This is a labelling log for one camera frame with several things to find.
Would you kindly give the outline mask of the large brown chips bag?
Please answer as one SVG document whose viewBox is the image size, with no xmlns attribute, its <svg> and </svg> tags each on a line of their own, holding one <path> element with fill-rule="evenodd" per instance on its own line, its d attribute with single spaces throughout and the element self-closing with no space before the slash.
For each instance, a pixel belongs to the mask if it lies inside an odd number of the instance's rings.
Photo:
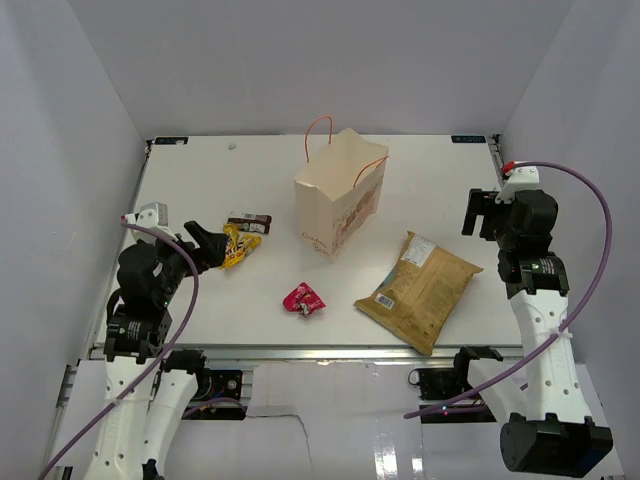
<svg viewBox="0 0 640 480">
<path fill-rule="evenodd" d="M 389 274 L 354 306 L 422 355 L 482 268 L 409 231 Z"/>
</svg>

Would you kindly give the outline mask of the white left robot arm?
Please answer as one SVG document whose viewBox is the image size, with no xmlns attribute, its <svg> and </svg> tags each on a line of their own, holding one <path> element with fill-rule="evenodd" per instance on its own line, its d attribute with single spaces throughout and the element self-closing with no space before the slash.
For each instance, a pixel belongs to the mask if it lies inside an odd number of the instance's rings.
<svg viewBox="0 0 640 480">
<path fill-rule="evenodd" d="M 107 303 L 105 405 L 88 479 L 160 479 L 186 407 L 205 396 L 211 374 L 200 350 L 177 350 L 169 304 L 181 282 L 224 263 L 227 235 L 197 222 L 189 241 L 160 227 L 123 221 L 138 234 L 118 257 L 118 287 Z"/>
</svg>

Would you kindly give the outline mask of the red snack packet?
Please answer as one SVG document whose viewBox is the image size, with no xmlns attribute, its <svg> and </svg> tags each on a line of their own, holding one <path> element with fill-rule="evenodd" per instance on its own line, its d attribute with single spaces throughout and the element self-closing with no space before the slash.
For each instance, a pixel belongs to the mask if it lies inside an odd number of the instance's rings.
<svg viewBox="0 0 640 480">
<path fill-rule="evenodd" d="M 282 301 L 283 307 L 292 313 L 305 317 L 326 307 L 319 295 L 306 283 L 301 282 Z"/>
</svg>

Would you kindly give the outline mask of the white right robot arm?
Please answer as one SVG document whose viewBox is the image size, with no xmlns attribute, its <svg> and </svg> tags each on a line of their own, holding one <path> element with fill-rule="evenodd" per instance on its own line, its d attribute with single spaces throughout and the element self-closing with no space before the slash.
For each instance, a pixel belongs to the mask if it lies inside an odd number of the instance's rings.
<svg viewBox="0 0 640 480">
<path fill-rule="evenodd" d="M 506 377 L 501 357 L 487 347 L 465 347 L 455 357 L 453 390 L 479 394 L 501 425 L 500 452 L 512 472 L 585 477 L 613 447 L 609 428 L 592 417 L 577 376 L 567 317 L 569 282 L 564 263 L 549 249 L 558 205 L 541 190 L 508 201 L 473 189 L 462 232 L 499 247 L 498 273 L 519 327 L 525 388 Z M 486 389 L 492 376 L 499 382 Z"/>
</svg>

